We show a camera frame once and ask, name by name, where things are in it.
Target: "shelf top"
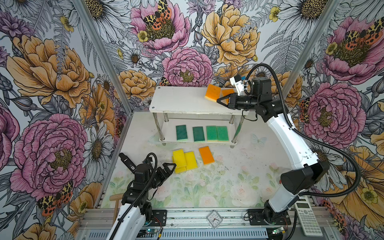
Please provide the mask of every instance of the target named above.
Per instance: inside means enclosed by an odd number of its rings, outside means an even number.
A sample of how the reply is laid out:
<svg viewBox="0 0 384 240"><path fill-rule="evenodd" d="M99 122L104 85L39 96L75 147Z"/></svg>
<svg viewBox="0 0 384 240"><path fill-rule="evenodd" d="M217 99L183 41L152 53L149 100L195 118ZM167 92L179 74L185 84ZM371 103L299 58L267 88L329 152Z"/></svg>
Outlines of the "shelf top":
<svg viewBox="0 0 384 240"><path fill-rule="evenodd" d="M241 110L229 108L204 98L207 88L157 86L149 111L152 113L187 113L241 115Z"/></svg>

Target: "black mounting plate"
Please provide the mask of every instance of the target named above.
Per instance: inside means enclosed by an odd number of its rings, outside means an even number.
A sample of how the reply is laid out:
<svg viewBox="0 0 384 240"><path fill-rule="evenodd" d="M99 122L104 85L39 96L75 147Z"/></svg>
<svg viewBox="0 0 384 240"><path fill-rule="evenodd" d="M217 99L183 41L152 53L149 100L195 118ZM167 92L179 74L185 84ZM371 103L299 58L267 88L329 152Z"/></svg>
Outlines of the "black mounting plate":
<svg viewBox="0 0 384 240"><path fill-rule="evenodd" d="M263 211L264 209L248 209L249 223L251 226L271 225L264 220ZM274 225L291 225L291 219L288 216L288 211L285 211L283 217L276 219L276 224L271 225L271 227Z"/></svg>
<svg viewBox="0 0 384 240"><path fill-rule="evenodd" d="M167 223L167 210L152 209L152 216L157 218L161 222L161 225L163 227L166 225L166 223ZM152 220L148 226L159 227L160 225L157 221Z"/></svg>

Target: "white shelf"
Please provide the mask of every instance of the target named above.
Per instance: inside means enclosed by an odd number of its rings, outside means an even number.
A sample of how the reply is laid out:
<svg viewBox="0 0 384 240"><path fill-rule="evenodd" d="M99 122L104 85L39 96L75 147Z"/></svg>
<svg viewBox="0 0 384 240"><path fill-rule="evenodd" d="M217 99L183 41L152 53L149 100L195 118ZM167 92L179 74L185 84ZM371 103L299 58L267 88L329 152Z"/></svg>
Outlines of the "white shelf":
<svg viewBox="0 0 384 240"><path fill-rule="evenodd" d="M186 125L187 126L187 134L188 140L181 141L182 142L194 142L193 139L193 130L192 127L203 127L204 129L204 138L205 143L207 144L229 144L235 145L231 142L233 136L235 135L236 128L235 124L229 124L229 120L202 120L202 119L178 119L178 118L170 118L168 122L163 123L163 127L161 129L165 140L161 142L178 142L176 138L176 126L178 125ZM206 126L226 126L228 129L228 142L218 142L218 141L207 141L207 129Z"/></svg>
<svg viewBox="0 0 384 240"><path fill-rule="evenodd" d="M241 110L232 110L204 98L207 88L158 86L149 111L152 113L187 113L241 115Z"/></svg>

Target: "metal leg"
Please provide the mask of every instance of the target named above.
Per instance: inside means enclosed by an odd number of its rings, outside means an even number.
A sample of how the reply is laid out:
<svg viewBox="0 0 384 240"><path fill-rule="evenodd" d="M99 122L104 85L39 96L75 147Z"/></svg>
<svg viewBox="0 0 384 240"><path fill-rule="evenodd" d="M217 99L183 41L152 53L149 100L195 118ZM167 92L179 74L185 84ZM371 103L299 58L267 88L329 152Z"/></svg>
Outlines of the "metal leg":
<svg viewBox="0 0 384 240"><path fill-rule="evenodd" d="M236 144L236 143L237 143L237 136L238 136L239 133L240 133L241 126L243 125L243 122L244 122L244 117L241 116L239 126L237 126L235 135L234 135L233 140L232 140L232 143L233 143L233 144Z"/></svg>
<svg viewBox="0 0 384 240"><path fill-rule="evenodd" d="M169 122L168 114L167 113L164 113L164 122Z"/></svg>
<svg viewBox="0 0 384 240"><path fill-rule="evenodd" d="M159 132L159 135L160 135L160 141L164 141L166 138L164 137L163 133L161 132L159 120L157 119L157 113L153 113L153 117L155 119L157 131Z"/></svg>
<svg viewBox="0 0 384 240"><path fill-rule="evenodd" d="M229 120L229 124L233 124L233 121L235 120L235 116L234 115L232 115L231 116L231 120Z"/></svg>

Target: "square clock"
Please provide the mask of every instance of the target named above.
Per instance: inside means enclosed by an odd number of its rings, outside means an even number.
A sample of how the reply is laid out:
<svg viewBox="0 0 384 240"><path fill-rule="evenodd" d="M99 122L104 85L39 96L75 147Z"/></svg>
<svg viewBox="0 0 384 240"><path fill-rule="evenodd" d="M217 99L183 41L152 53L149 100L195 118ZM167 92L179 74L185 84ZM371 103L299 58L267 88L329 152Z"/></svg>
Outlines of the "square clock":
<svg viewBox="0 0 384 240"><path fill-rule="evenodd" d="M215 210L207 216L207 219L212 228L217 228L223 221L223 218Z"/></svg>

